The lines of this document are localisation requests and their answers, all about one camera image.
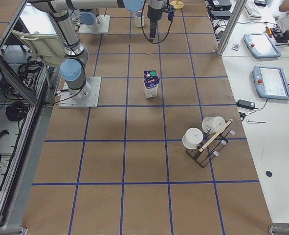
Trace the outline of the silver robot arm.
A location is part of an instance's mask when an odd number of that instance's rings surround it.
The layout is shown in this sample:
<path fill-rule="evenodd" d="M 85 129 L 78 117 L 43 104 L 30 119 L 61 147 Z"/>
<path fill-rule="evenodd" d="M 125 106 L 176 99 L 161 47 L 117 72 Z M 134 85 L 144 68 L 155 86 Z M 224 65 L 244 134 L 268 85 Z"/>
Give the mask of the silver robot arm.
<path fill-rule="evenodd" d="M 118 8 L 126 8 L 130 12 L 136 12 L 143 6 L 143 0 L 117 0 Z M 101 27 L 104 24 L 103 17 L 100 16 L 99 7 L 80 9 L 79 20 L 88 27 Z"/>
<path fill-rule="evenodd" d="M 80 42 L 75 32 L 69 10 L 91 10 L 99 8 L 132 9 L 126 0 L 30 0 L 36 9 L 47 13 L 52 20 L 53 27 L 64 45 L 66 60 L 60 65 L 62 78 L 68 86 L 68 98 L 61 98 L 62 107 L 84 107 L 89 100 L 92 89 L 85 74 L 85 67 L 89 58 L 88 49 Z"/>

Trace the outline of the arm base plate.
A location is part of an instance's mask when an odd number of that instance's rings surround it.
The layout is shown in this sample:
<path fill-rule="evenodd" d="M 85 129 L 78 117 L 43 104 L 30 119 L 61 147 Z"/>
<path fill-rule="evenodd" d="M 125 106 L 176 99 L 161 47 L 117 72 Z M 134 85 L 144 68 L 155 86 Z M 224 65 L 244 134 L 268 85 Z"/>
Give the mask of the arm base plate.
<path fill-rule="evenodd" d="M 61 102 L 58 106 L 61 108 L 97 108 L 99 93 L 101 87 L 101 77 L 87 77 L 86 84 L 78 95 L 78 91 L 70 89 L 61 94 Z"/>
<path fill-rule="evenodd" d="M 101 34 L 108 33 L 110 25 L 110 15 L 98 15 L 90 12 L 82 12 L 79 16 L 79 34 Z"/>

